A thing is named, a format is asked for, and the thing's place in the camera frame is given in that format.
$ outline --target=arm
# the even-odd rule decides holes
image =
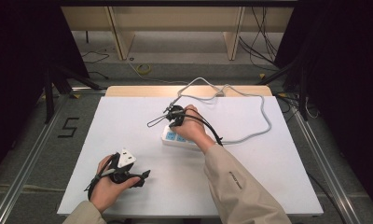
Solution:
[[[97,168],[97,174],[110,157],[111,155],[102,159]],[[121,184],[116,184],[111,181],[110,177],[102,177],[94,187],[90,201],[80,203],[63,223],[106,223],[102,218],[102,213],[117,200],[117,197],[125,189],[131,188],[138,181],[140,181],[140,177],[133,177]]]
[[[195,106],[186,109],[188,114],[199,116]],[[236,158],[215,144],[200,122],[185,118],[173,131],[194,141],[204,153],[204,173],[223,223],[290,223],[278,202]]]

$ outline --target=gray cable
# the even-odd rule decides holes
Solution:
[[[137,70],[133,67],[133,65],[131,65],[130,63],[128,63],[128,65],[131,67],[131,69],[133,69],[133,71],[137,74],[137,76],[139,76],[141,79],[143,80],[151,80],[151,81],[158,81],[158,82],[164,82],[164,83],[169,83],[169,84],[172,84],[172,83],[187,83],[185,81],[165,81],[165,80],[160,80],[160,79],[155,79],[155,78],[149,78],[149,77],[142,77],[138,72]]]
[[[203,80],[204,82],[206,82],[209,86],[213,87],[214,89],[217,90],[216,94],[211,97],[211,98],[200,98],[200,97],[196,97],[196,96],[192,96],[192,95],[183,95],[182,92],[184,90],[186,90],[189,86],[191,86],[195,81],[197,80]],[[268,131],[271,130],[271,122],[268,118],[268,116],[266,115],[266,112],[265,112],[265,109],[264,109],[264,104],[265,104],[265,98],[262,96],[262,95],[258,95],[258,94],[250,94],[250,93],[243,93],[243,92],[240,92],[240,91],[237,91],[236,89],[234,89],[232,86],[226,84],[224,85],[221,89],[220,88],[217,88],[216,86],[214,86],[213,84],[211,84],[210,82],[208,82],[206,79],[202,78],[202,77],[197,77],[195,78],[193,81],[191,81],[188,85],[186,85],[183,89],[181,89],[180,91],[178,91],[178,98],[182,97],[182,96],[185,96],[185,97],[189,97],[189,98],[193,98],[193,99],[196,99],[196,100],[199,100],[199,101],[210,101],[210,100],[213,100],[215,98],[215,96],[217,96],[218,94],[222,93],[225,95],[224,93],[224,88],[230,88],[232,90],[234,90],[235,92],[237,92],[238,94],[240,95],[243,95],[243,96],[259,96],[261,98],[261,106],[260,106],[260,109],[261,109],[261,113],[262,113],[262,116],[264,117],[265,121],[268,123],[268,128],[262,132],[259,132],[259,133],[252,133],[252,134],[249,134],[247,136],[245,136],[244,138],[241,138],[241,139],[238,139],[238,140],[231,140],[231,141],[222,141],[223,145],[233,145],[233,144],[239,144],[239,143],[242,143],[252,137],[256,137],[258,135],[261,135],[261,134],[264,134],[264,133],[267,133]]]

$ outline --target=finger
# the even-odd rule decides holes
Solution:
[[[188,110],[197,110],[197,108],[194,106],[194,105],[187,105],[186,108],[185,108],[185,111],[188,111]]]
[[[180,128],[180,126],[172,126],[171,128],[170,128],[170,130],[172,130],[172,132],[174,132],[174,133],[177,133],[177,130]]]
[[[137,182],[140,181],[140,177],[136,176],[136,177],[132,177],[130,179],[128,179],[127,181],[121,183],[118,185],[118,189],[120,191],[123,191],[125,189],[129,189],[131,188],[133,185],[137,184]]]
[[[112,155],[106,156],[104,159],[102,159],[97,167],[97,174],[102,170],[102,167],[105,165],[105,163],[111,158]]]

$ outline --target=white device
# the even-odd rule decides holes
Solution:
[[[117,163],[118,168],[127,166],[137,161],[137,159],[126,148],[122,148],[122,151],[119,154],[119,162]]]
[[[166,127],[164,127],[161,139],[163,145],[199,149],[199,147],[194,142],[186,140],[181,135],[173,132],[167,125]]]

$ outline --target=metal rail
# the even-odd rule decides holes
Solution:
[[[311,129],[310,124],[305,121],[299,112],[296,112],[296,109],[293,108],[293,112],[296,113],[297,123],[303,134],[306,137],[306,140],[309,143],[311,152],[313,153],[321,172],[330,188],[335,201],[338,204],[338,208],[343,215],[345,221],[350,224],[359,224],[361,221],[355,213],[352,202],[349,200],[346,191],[341,186],[338,177],[336,176],[332,166],[329,164],[326,155],[320,147],[320,144],[317,141],[317,138],[314,135],[314,132]]]
[[[68,95],[61,95],[58,99],[58,103],[55,106],[55,113],[52,119],[49,121],[48,124],[45,124],[43,130],[39,134],[35,144],[30,151],[29,155],[27,156],[26,161],[24,162],[21,170],[19,171],[18,175],[15,177],[13,183],[9,187],[6,195],[0,202],[0,223],[5,223],[9,214],[12,211],[15,202],[18,200],[19,195],[23,189],[24,184],[26,183],[30,173],[32,172],[33,168],[35,167],[35,163],[45,147],[45,144],[48,141],[49,135],[55,126],[59,115],[62,112],[62,108],[67,102]]]

